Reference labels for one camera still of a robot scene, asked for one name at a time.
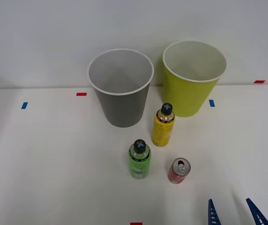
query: white wall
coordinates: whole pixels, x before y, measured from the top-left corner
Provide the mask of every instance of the white wall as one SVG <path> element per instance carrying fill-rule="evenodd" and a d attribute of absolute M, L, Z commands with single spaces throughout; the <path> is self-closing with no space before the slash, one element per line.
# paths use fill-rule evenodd
<path fill-rule="evenodd" d="M 0 87 L 87 87 L 89 61 L 120 47 L 147 54 L 160 84 L 183 38 L 225 54 L 220 83 L 268 83 L 267 0 L 0 0 Z"/>

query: cup rim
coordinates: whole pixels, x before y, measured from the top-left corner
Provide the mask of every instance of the cup rim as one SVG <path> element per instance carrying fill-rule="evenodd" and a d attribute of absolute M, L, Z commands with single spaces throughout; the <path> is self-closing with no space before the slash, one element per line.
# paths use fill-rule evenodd
<path fill-rule="evenodd" d="M 120 51 L 120 50 L 122 50 L 122 51 L 135 52 L 135 53 L 138 53 L 138 54 L 142 55 L 144 58 L 146 58 L 146 59 L 149 61 L 150 65 L 151 65 L 151 68 L 152 68 L 152 75 L 151 75 L 150 79 L 148 80 L 148 82 L 146 82 L 146 83 L 145 83 L 142 87 L 140 87 L 139 89 L 136 89 L 136 90 L 133 90 L 133 91 L 130 91 L 130 92 L 125 92 L 125 93 L 113 93 L 113 92 L 108 92 L 108 91 L 105 91 L 105 90 L 102 90 L 102 89 L 98 88 L 98 87 L 97 87 L 96 85 L 94 85 L 94 84 L 92 83 L 92 81 L 90 80 L 90 77 L 89 77 L 89 69 L 90 69 L 90 66 L 91 66 L 92 63 L 93 63 L 98 57 L 100 57 L 101 55 L 106 54 L 106 53 L 109 53 L 109 52 L 113 52 L 113 51 Z M 111 49 L 111 50 L 108 50 L 108 51 L 106 51 L 106 52 L 103 52 L 103 53 L 97 55 L 92 61 L 90 61 L 89 65 L 88 65 L 88 68 L 87 68 L 87 77 L 88 77 L 88 80 L 89 80 L 90 84 L 92 85 L 92 87 L 93 87 L 94 89 L 96 89 L 96 90 L 98 90 L 98 91 L 104 93 L 104 94 L 107 94 L 107 95 L 114 95 L 114 96 L 130 95 L 130 94 L 134 94 L 134 93 L 136 93 L 136 92 L 141 91 L 142 89 L 144 89 L 146 86 L 149 85 L 149 83 L 150 83 L 151 80 L 153 79 L 153 76 L 154 76 L 154 65 L 153 65 L 152 61 L 151 61 L 145 54 L 143 54 L 143 53 L 141 53 L 141 52 L 139 52 L 139 51 L 133 50 L 133 49 L 129 49 L 129 48 L 116 48 L 116 49 Z"/>
<path fill-rule="evenodd" d="M 215 78 L 210 79 L 210 80 L 205 80 L 205 81 L 192 80 L 192 79 L 185 78 L 185 77 L 182 77 L 182 76 L 176 74 L 175 72 L 173 72 L 173 71 L 167 66 L 167 64 L 166 64 L 166 62 L 165 62 L 165 53 L 167 52 L 167 50 L 168 50 L 170 47 L 172 47 L 172 46 L 174 46 L 174 45 L 177 45 L 177 44 L 179 44 L 179 43 L 182 43 L 182 42 L 192 42 L 192 41 L 194 41 L 194 42 L 200 42 L 200 43 L 209 45 L 209 44 L 207 44 L 206 42 L 199 41 L 199 40 L 194 40 L 194 39 L 185 39 L 185 40 L 180 40 L 180 41 L 176 41 L 176 42 L 171 43 L 169 46 L 166 47 L 166 49 L 165 49 L 164 52 L 163 52 L 163 56 L 162 56 L 163 64 L 164 64 L 164 66 L 167 68 L 167 70 L 168 70 L 169 72 L 171 72 L 173 75 L 175 75 L 176 77 L 180 78 L 181 80 L 186 80 L 186 81 L 195 82 L 195 83 L 208 83 L 208 82 L 211 82 L 211 81 L 216 81 L 216 80 L 218 80 L 219 78 L 221 78 L 221 76 L 224 75 L 224 73 L 225 73 L 225 71 L 226 71 L 226 69 L 227 69 L 227 67 L 228 67 L 228 62 L 227 62 L 227 59 L 225 58 L 224 54 L 222 54 L 222 52 L 221 52 L 218 48 L 216 48 L 216 47 L 214 47 L 214 46 L 212 46 L 212 45 L 209 45 L 209 46 L 211 46 L 212 48 L 215 48 L 215 49 L 216 49 L 216 50 L 223 56 L 223 58 L 224 58 L 224 60 L 225 60 L 225 63 L 226 63 L 226 67 L 225 67 L 223 73 L 220 74 L 218 77 L 215 77 Z"/>

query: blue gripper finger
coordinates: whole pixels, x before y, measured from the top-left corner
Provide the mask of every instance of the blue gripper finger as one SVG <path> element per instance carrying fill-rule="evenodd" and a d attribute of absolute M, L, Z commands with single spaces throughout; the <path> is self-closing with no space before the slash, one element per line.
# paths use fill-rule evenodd
<path fill-rule="evenodd" d="M 246 202 L 248 204 L 248 207 L 251 210 L 252 216 L 253 216 L 253 218 L 255 220 L 255 224 L 256 225 L 268 225 L 267 219 L 260 212 L 260 210 L 257 208 L 257 206 L 252 202 L 252 200 L 247 198 Z"/>
<path fill-rule="evenodd" d="M 208 225 L 221 225 L 212 199 L 209 200 L 208 204 Z"/>

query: bottle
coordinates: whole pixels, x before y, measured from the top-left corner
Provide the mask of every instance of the bottle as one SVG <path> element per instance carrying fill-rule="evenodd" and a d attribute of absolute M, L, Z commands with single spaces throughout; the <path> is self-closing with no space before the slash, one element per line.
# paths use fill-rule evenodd
<path fill-rule="evenodd" d="M 138 139 L 129 149 L 129 170 L 135 179 L 145 178 L 149 172 L 151 149 L 142 139 Z"/>
<path fill-rule="evenodd" d="M 172 105 L 164 103 L 161 110 L 159 109 L 155 114 L 152 142 L 159 147 L 167 145 L 174 123 L 175 114 L 172 111 Z"/>

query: green bottle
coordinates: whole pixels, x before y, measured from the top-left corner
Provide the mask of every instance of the green bottle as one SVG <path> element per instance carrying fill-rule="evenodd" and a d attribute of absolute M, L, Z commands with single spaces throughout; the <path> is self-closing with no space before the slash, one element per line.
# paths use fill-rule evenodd
<path fill-rule="evenodd" d="M 135 179 L 145 178 L 149 172 L 151 149 L 142 139 L 138 139 L 129 149 L 129 169 Z"/>

